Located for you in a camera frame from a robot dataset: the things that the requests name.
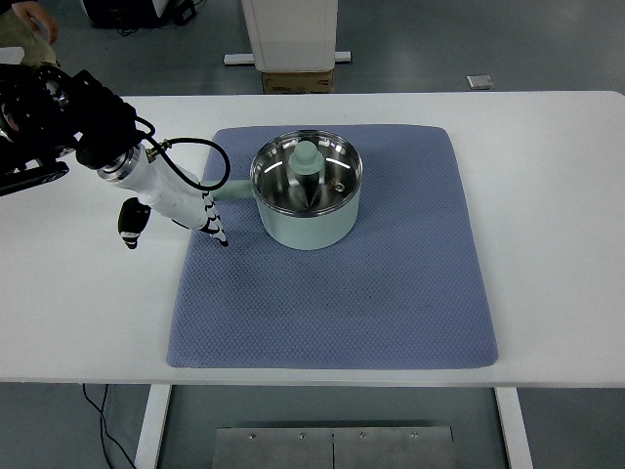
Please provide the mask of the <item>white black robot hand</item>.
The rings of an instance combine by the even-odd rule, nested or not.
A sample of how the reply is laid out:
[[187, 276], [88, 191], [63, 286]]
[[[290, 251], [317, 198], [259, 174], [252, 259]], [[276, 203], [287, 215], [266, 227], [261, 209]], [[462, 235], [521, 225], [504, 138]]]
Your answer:
[[206, 233], [223, 247], [228, 240], [211, 191], [203, 189], [188, 171], [170, 165], [154, 150], [137, 145], [98, 170], [98, 175], [119, 189], [134, 192], [118, 217], [118, 232], [126, 246], [134, 249], [156, 212], [175, 224]]

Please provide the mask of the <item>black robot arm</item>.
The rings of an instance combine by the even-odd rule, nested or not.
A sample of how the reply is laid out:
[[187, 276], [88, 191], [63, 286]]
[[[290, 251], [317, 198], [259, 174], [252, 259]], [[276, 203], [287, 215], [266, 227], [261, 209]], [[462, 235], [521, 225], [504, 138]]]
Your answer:
[[75, 153], [99, 170], [138, 145], [137, 112], [89, 72], [1, 66], [1, 194], [53, 182]]

